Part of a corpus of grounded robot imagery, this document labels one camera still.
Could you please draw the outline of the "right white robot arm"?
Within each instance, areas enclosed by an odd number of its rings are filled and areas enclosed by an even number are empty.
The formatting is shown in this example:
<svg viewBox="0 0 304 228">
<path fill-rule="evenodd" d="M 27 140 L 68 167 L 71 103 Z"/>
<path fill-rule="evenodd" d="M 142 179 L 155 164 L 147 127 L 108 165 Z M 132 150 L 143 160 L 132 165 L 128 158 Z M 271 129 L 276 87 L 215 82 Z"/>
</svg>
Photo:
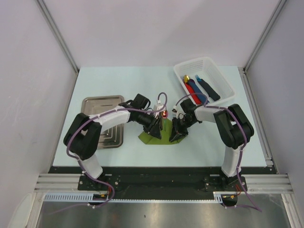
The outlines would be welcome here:
<svg viewBox="0 0 304 228">
<path fill-rule="evenodd" d="M 215 123 L 222 142 L 225 144 L 224 161 L 219 178 L 223 190 L 231 190 L 236 185 L 235 177 L 241 171 L 240 163 L 244 148 L 254 135 L 254 128 L 238 104 L 228 107 L 195 105 L 190 99 L 181 102 L 183 117 L 178 114 L 172 119 L 170 142 L 186 137 L 188 128 L 196 123 Z"/>
</svg>

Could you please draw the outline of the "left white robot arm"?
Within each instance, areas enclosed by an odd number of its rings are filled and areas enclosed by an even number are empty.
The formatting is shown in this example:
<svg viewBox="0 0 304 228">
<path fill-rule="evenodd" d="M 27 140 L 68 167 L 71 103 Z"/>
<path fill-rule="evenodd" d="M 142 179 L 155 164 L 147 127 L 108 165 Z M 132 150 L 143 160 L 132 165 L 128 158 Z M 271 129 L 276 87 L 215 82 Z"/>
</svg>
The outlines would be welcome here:
<svg viewBox="0 0 304 228">
<path fill-rule="evenodd" d="M 162 138 L 161 112 L 166 110 L 167 100 L 162 104 L 160 98 L 157 98 L 157 104 L 152 110 L 149 110 L 150 104 L 147 97 L 137 94 L 133 100 L 122 102 L 106 112 L 76 115 L 63 143 L 67 155 L 77 160 L 93 189 L 99 190 L 105 184 L 103 168 L 95 155 L 101 133 L 120 124 L 136 122 L 143 126 L 143 131 L 148 135 Z"/>
</svg>

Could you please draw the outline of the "green paper napkin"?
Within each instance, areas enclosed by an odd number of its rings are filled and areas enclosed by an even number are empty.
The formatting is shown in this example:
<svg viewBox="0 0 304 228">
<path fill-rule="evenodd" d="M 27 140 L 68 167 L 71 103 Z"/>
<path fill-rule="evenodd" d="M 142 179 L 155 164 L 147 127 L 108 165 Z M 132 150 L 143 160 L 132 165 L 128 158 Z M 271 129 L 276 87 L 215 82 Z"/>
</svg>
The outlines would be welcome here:
<svg viewBox="0 0 304 228">
<path fill-rule="evenodd" d="M 177 141 L 170 142 L 170 136 L 172 132 L 172 121 L 170 119 L 163 119 L 162 120 L 162 126 L 163 129 L 161 130 L 161 139 L 152 137 L 148 135 L 145 132 L 142 132 L 138 138 L 141 142 L 143 142 L 146 145 L 171 145 L 171 144 L 178 144 L 180 143 L 184 138 L 181 138 Z"/>
</svg>

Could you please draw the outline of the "iridescent spoon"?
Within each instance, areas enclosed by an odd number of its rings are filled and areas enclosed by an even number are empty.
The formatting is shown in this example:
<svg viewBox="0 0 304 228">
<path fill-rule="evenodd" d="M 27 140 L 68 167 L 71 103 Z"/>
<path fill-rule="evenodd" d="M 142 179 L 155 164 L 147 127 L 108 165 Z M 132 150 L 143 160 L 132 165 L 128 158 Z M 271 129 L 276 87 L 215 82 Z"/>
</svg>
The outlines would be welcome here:
<svg viewBox="0 0 304 228">
<path fill-rule="evenodd" d="M 162 129 L 165 131 L 166 130 L 166 119 L 168 118 L 168 111 L 164 110 L 161 114 L 162 116 Z"/>
</svg>

